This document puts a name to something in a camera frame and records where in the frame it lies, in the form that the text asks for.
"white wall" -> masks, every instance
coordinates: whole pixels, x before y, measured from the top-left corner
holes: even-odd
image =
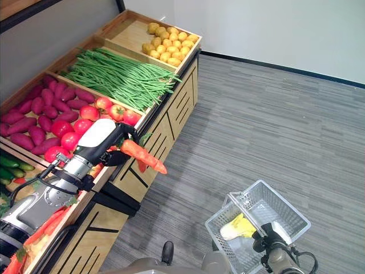
[[[115,0],[63,0],[2,33],[1,102],[117,15]]]
[[[124,2],[201,34],[205,51],[365,83],[364,0]]]

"gray wall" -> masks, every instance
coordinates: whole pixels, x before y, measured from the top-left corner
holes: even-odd
[[[63,0],[1,34],[1,102],[117,15],[115,0]]]

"black stripe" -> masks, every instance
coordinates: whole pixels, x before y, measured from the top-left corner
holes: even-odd
[[[311,76],[311,77],[329,80],[329,81],[333,81],[333,82],[337,82],[337,83],[341,83],[341,84],[348,84],[349,86],[365,88],[365,84],[361,84],[358,82],[353,82],[350,80],[345,80],[345,79],[341,79],[341,78],[337,78],[337,77],[332,77],[332,76],[328,76],[328,75],[324,75],[324,74],[319,74],[319,73],[315,73],[315,72],[311,72],[311,71],[299,70],[297,68],[285,67],[285,66],[280,66],[280,65],[275,65],[275,64],[270,64],[270,63],[265,63],[265,62],[260,62],[260,61],[245,59],[245,58],[229,56],[229,55],[225,55],[225,54],[210,53],[208,51],[202,51],[201,53],[204,55],[218,57],[218,58],[222,58],[222,59],[233,60],[233,61],[238,61],[238,62],[247,63],[247,64],[253,64],[253,65],[262,66],[262,67],[270,67],[272,69],[294,72],[294,73],[302,74],[305,76]]]
[[[100,227],[90,227],[89,231],[100,231],[100,232],[108,232],[108,233],[118,233],[119,230],[109,229],[109,228],[100,228]]]

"wooden crate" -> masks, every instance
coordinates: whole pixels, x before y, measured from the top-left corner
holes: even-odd
[[[146,17],[144,15],[136,13],[134,11],[125,10],[124,12],[119,14],[115,19],[113,19],[103,28],[101,28],[97,32],[97,35],[104,37],[108,42],[120,45],[121,47],[132,51],[133,55],[131,55],[130,53],[128,56],[133,56],[133,57],[144,56],[145,58],[148,58],[150,60],[149,62],[154,61],[155,64],[163,68],[166,68],[169,71],[173,71],[176,74],[179,74],[185,67],[185,65],[190,60],[192,60],[196,51],[199,50],[202,37],[197,35],[198,41],[191,48],[189,54],[185,57],[185,59],[181,62],[181,64],[178,67],[175,67],[142,52],[142,44],[151,42],[151,40],[155,37],[153,34],[149,34],[147,32],[147,26],[151,22],[158,23],[160,26],[166,28],[175,27],[178,29],[178,31],[184,31],[188,35],[193,34],[179,27],[171,26],[169,24],[160,22],[153,18]]]

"black baseboard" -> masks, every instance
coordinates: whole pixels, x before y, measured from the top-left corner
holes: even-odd
[[[294,73],[298,73],[298,74],[302,74],[302,75],[306,75],[306,76],[311,76],[311,77],[316,77],[316,78],[320,78],[320,79],[324,79],[324,80],[338,82],[341,84],[348,84],[348,85],[354,86],[354,87],[365,88],[365,84],[361,84],[361,83],[357,83],[357,82],[353,82],[353,81],[349,81],[349,80],[345,80],[345,79],[340,79],[340,78],[336,78],[336,77],[332,77],[332,76],[328,76],[328,75],[323,75],[323,74],[319,74],[319,73],[315,73],[315,72],[310,72],[310,71],[306,71],[306,70],[299,70],[297,68],[274,65],[274,64],[270,64],[270,63],[265,63],[265,62],[250,60],[250,59],[244,59],[244,58],[239,58],[239,57],[234,57],[234,56],[229,56],[229,55],[224,55],[224,54],[219,54],[219,53],[211,53],[209,51],[202,51],[200,53],[204,54],[204,55],[208,55],[208,56],[222,58],[222,59],[239,61],[242,63],[248,63],[248,64],[253,64],[253,65],[258,65],[258,66],[263,66],[263,67],[271,67],[272,69],[294,72]]]

